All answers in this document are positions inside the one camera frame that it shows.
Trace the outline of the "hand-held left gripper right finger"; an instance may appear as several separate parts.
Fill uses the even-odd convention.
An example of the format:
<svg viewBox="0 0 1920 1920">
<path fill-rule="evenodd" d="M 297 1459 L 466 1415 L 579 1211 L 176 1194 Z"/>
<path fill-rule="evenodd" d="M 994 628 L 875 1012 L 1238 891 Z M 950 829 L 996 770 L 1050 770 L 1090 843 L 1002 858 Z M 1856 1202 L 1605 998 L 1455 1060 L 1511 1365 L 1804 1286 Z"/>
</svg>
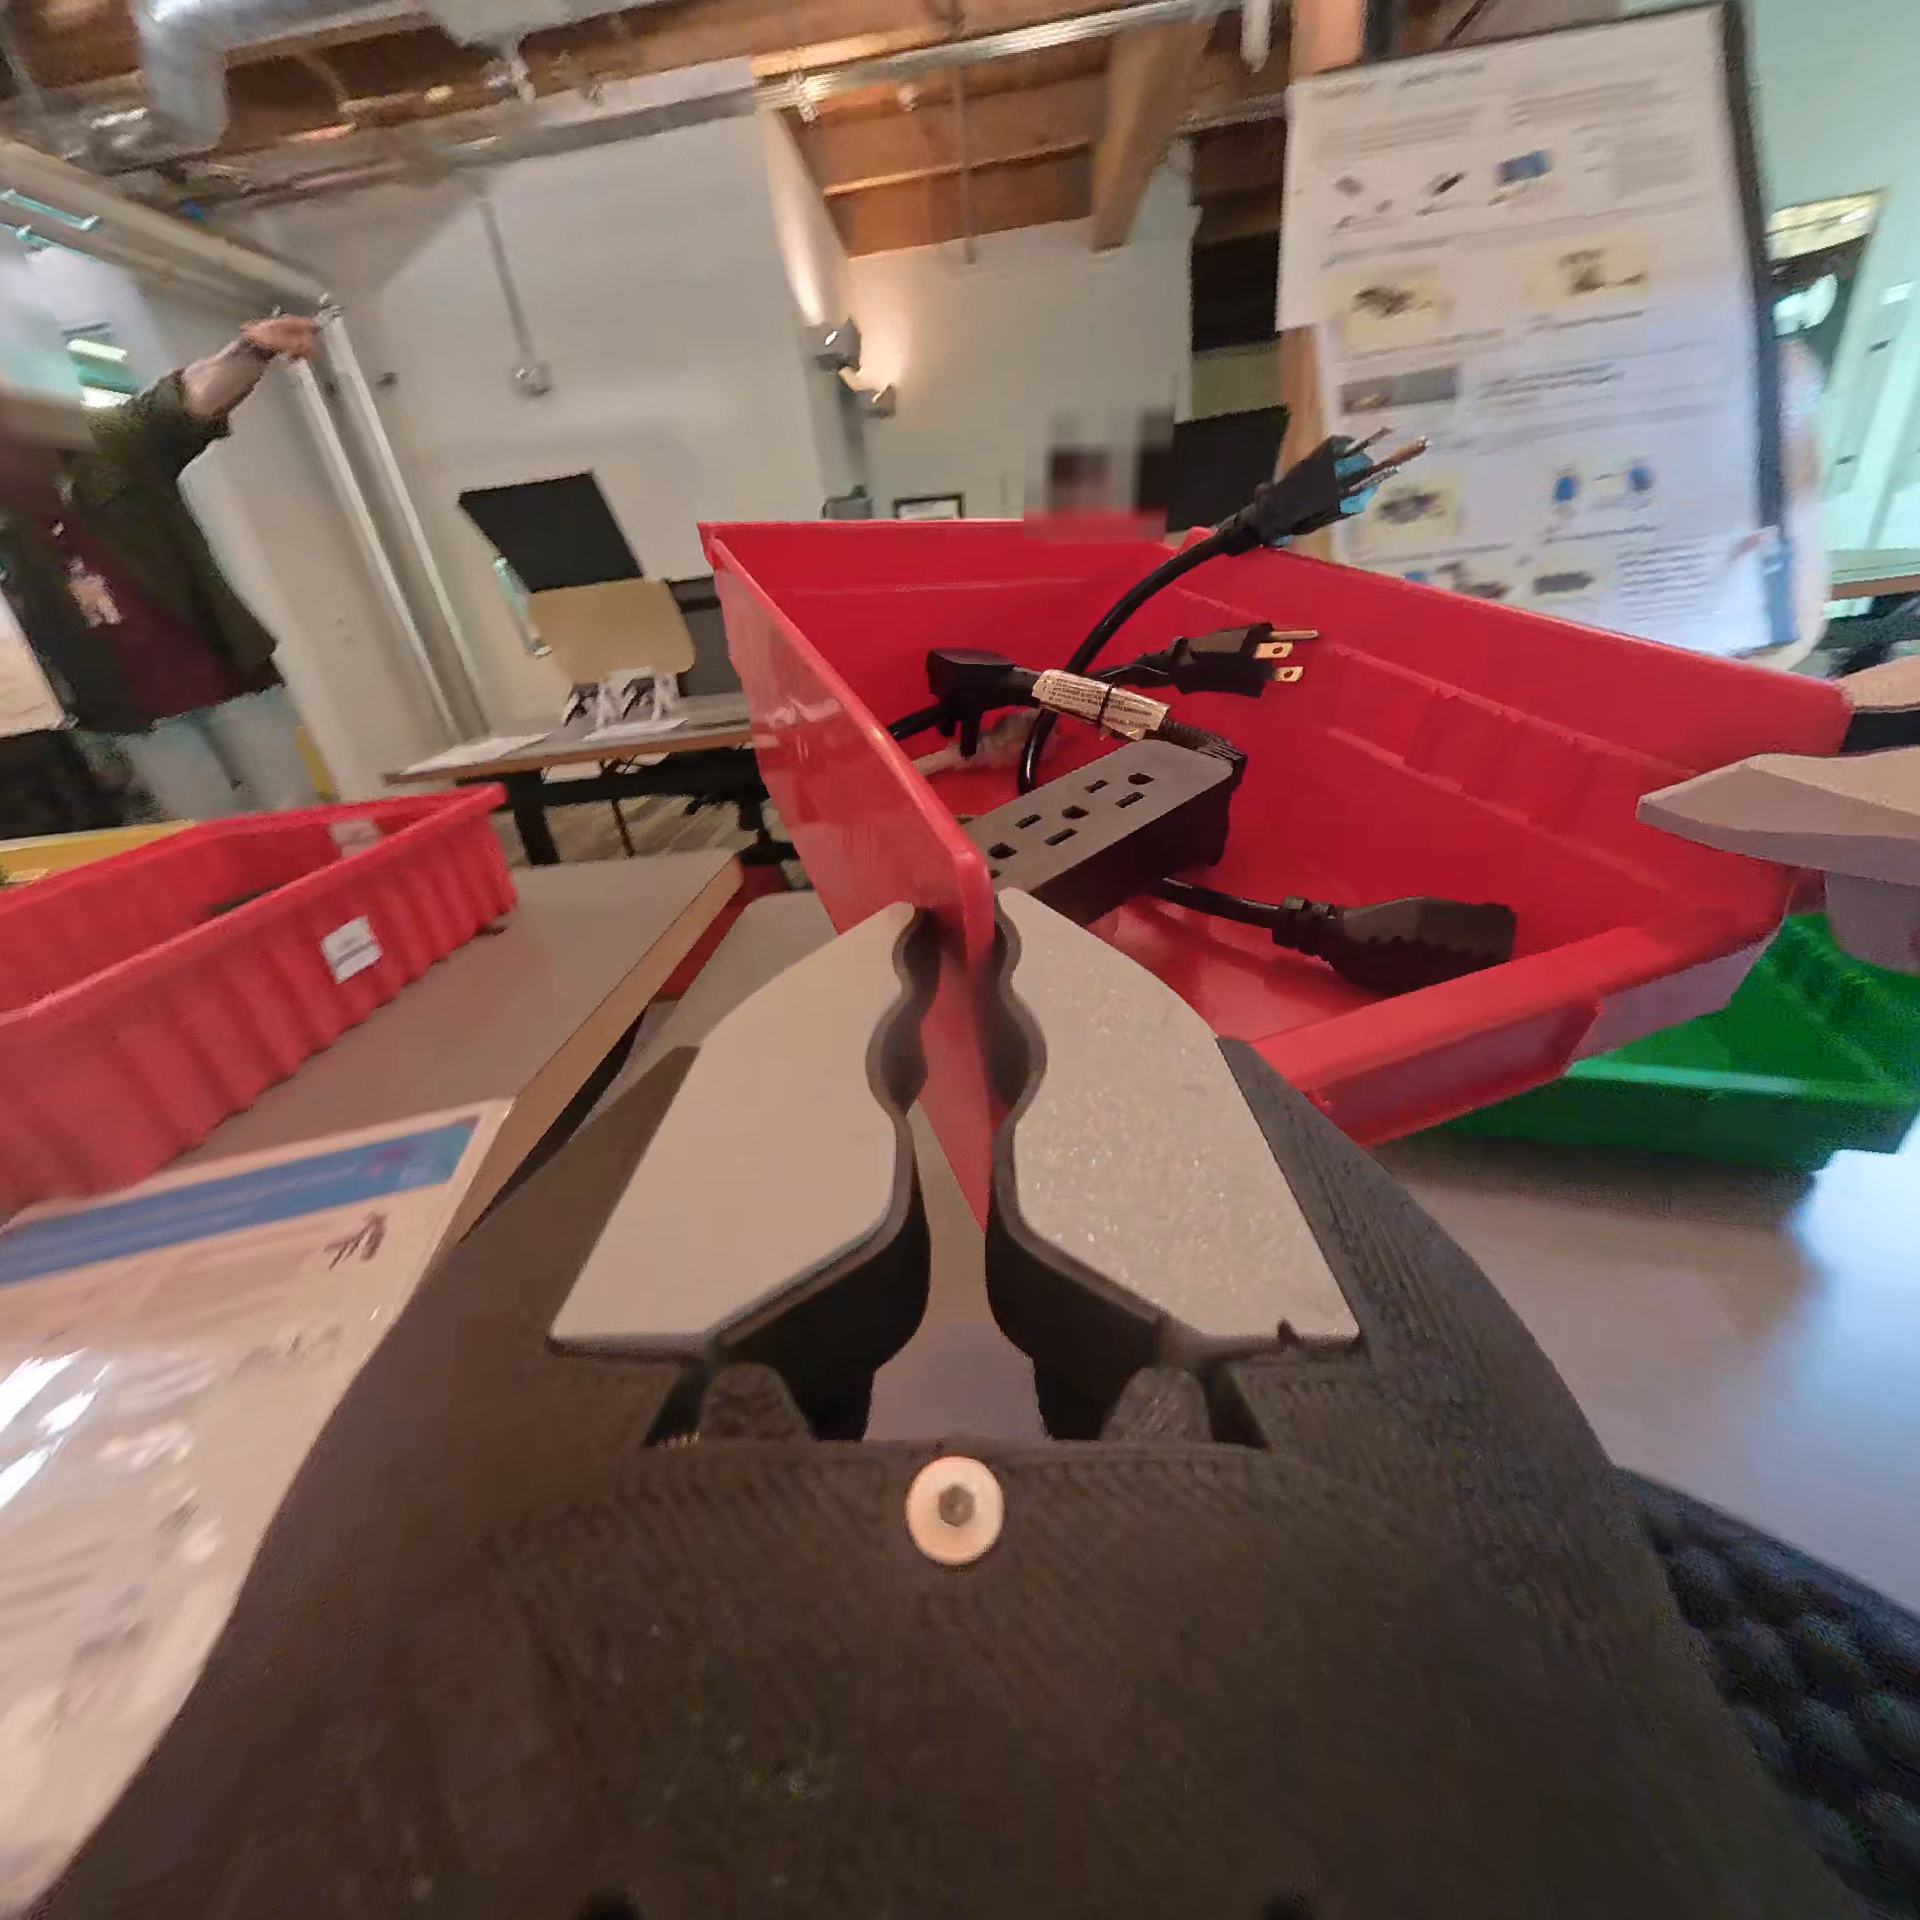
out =
<svg viewBox="0 0 1920 1920">
<path fill-rule="evenodd" d="M 998 895 L 986 1290 L 1054 1426 L 1142 1371 L 1344 1353 L 1361 1327 L 1219 1037 L 1031 893 Z"/>
</svg>

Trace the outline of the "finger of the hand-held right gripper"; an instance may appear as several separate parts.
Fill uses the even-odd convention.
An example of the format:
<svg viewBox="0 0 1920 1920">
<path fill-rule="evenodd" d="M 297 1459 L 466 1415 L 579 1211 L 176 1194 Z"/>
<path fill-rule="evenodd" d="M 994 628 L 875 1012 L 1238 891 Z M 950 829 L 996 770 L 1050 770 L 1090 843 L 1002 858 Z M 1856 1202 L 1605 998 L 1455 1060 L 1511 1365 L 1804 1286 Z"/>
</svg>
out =
<svg viewBox="0 0 1920 1920">
<path fill-rule="evenodd" d="M 1645 793 L 1641 823 L 1810 871 L 1850 958 L 1918 971 L 1918 752 L 1756 754 Z"/>
<path fill-rule="evenodd" d="M 1920 660 L 1885 660 L 1839 678 L 1850 718 L 1839 751 L 1893 751 L 1920 739 Z"/>
</svg>

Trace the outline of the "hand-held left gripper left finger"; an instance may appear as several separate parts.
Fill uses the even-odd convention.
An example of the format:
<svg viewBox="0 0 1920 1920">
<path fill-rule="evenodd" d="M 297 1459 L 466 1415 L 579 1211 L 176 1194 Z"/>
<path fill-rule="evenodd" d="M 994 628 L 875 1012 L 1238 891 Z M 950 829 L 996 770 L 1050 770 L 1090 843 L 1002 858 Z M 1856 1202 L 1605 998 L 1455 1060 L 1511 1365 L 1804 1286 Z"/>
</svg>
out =
<svg viewBox="0 0 1920 1920">
<path fill-rule="evenodd" d="M 927 916 L 894 902 L 664 1056 L 677 1081 L 551 1346 L 700 1384 L 752 1363 L 808 1424 L 865 1424 L 927 1305 L 925 1012 Z"/>
</svg>

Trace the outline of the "green plastic bin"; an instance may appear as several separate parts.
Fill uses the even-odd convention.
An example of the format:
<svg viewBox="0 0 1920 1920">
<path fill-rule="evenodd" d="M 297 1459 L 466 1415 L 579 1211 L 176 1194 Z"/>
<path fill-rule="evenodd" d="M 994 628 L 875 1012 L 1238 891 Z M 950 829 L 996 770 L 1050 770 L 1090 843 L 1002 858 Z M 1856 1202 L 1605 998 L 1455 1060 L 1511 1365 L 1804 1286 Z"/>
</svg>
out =
<svg viewBox="0 0 1920 1920">
<path fill-rule="evenodd" d="M 1760 1171 L 1895 1154 L 1918 1111 L 1918 979 L 1783 923 L 1724 1008 L 1572 1063 L 1443 1135 Z"/>
</svg>

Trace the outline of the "red plastic bin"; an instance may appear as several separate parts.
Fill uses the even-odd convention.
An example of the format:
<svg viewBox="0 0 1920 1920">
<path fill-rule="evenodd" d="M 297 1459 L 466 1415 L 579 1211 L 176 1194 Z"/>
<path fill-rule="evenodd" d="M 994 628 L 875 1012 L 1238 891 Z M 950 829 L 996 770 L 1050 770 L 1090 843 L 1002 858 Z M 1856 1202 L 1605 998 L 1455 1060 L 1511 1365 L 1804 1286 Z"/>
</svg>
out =
<svg viewBox="0 0 1920 1920">
<path fill-rule="evenodd" d="M 1119 522 L 704 522 L 766 787 L 837 929 L 910 902 L 942 931 L 921 1108 L 979 1219 L 1004 1111 L 979 1037 L 992 881 L 956 823 L 1004 772 L 929 783 L 887 724 L 931 649 L 1061 666 L 1169 557 Z M 1213 560 L 1123 639 L 1246 622 L 1313 631 L 1294 683 L 1182 710 L 1246 754 L 1205 883 L 1249 898 L 1501 902 L 1516 958 L 1370 1000 L 1249 929 L 1157 900 L 1096 923 L 1223 1039 L 1246 1042 L 1355 1144 L 1413 1136 L 1572 1062 L 1716 1010 L 1795 879 L 1637 822 L 1645 793 L 1756 754 L 1831 754 L 1824 681 L 1534 616 L 1290 551 Z"/>
</svg>

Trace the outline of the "black power strip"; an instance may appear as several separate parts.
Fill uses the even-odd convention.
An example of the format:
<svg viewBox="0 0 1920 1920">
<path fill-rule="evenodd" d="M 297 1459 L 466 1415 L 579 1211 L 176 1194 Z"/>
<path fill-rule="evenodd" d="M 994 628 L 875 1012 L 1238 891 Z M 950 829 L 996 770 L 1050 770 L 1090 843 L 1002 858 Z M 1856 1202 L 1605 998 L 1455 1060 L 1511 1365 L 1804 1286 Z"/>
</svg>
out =
<svg viewBox="0 0 1920 1920">
<path fill-rule="evenodd" d="M 963 823 L 992 889 L 1088 927 L 1226 848 L 1240 762 L 1136 741 Z"/>
</svg>

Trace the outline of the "wooden side table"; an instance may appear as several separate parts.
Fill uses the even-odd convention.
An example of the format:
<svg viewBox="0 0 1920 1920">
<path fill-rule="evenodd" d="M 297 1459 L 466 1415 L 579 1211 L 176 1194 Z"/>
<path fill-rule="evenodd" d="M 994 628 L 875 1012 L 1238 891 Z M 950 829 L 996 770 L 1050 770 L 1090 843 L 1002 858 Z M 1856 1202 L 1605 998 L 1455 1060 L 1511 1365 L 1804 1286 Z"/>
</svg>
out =
<svg viewBox="0 0 1920 1920">
<path fill-rule="evenodd" d="M 385 787 L 495 785 L 526 860 L 560 860 L 551 814 L 570 806 L 614 806 L 637 799 L 675 799 L 687 810 L 729 806 L 748 835 L 741 860 L 773 866 L 792 860 L 791 845 L 768 825 L 769 795 L 760 775 L 748 699 L 741 691 L 696 695 L 664 726 L 599 726 L 576 720 L 539 735 L 489 735 L 389 770 Z"/>
</svg>

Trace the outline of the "white instruction sheet stand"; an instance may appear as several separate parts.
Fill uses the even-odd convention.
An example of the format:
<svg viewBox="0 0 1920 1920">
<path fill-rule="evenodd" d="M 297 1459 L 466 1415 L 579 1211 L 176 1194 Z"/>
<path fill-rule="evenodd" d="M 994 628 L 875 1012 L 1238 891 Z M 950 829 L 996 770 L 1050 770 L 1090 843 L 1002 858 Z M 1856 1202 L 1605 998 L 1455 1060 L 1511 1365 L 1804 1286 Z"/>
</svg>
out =
<svg viewBox="0 0 1920 1920">
<path fill-rule="evenodd" d="M 1326 432 L 1424 451 L 1342 564 L 1720 658 L 1797 641 L 1737 11 L 1305 77 L 1276 319 Z"/>
</svg>

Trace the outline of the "beige board stand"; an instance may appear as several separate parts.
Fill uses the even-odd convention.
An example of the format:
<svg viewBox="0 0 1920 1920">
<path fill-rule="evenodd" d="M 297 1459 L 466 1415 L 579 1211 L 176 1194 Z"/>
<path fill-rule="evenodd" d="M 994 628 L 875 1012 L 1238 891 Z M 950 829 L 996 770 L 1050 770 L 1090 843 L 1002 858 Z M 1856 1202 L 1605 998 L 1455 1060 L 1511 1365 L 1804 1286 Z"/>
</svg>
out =
<svg viewBox="0 0 1920 1920">
<path fill-rule="evenodd" d="M 568 683 L 560 731 L 585 745 L 629 747 L 685 726 L 681 679 L 696 647 L 666 583 L 531 593 L 528 614 Z"/>
</svg>

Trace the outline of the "laminated paper sheet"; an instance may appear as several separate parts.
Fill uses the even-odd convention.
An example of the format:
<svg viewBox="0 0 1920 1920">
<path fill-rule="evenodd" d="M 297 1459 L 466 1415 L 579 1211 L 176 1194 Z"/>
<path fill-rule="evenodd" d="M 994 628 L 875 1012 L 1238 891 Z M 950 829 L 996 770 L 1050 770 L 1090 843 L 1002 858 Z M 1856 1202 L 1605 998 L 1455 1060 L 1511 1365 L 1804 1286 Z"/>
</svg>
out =
<svg viewBox="0 0 1920 1920">
<path fill-rule="evenodd" d="M 49 1891 L 182 1709 L 508 1111 L 207 1161 L 3 1227 L 3 1916 Z"/>
</svg>

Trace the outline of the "red divided tote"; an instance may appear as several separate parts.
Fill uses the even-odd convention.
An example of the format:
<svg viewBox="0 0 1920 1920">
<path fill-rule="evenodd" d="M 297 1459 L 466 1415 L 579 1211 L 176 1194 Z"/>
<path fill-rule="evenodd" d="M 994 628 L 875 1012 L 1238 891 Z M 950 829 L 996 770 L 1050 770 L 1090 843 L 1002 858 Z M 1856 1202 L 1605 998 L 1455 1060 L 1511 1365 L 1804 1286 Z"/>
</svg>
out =
<svg viewBox="0 0 1920 1920">
<path fill-rule="evenodd" d="M 3 1213 L 159 1173 L 503 921 L 499 802 L 249 814 L 5 887 Z"/>
</svg>

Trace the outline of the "black square panel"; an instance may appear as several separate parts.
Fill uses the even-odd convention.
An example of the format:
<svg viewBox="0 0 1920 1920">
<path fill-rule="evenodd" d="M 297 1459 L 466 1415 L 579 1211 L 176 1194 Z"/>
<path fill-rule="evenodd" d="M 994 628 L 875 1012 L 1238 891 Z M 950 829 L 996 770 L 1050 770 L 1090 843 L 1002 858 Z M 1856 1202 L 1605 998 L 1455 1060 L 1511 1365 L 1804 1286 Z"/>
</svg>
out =
<svg viewBox="0 0 1920 1920">
<path fill-rule="evenodd" d="M 468 487 L 458 509 L 528 593 L 645 578 L 591 470 Z"/>
</svg>

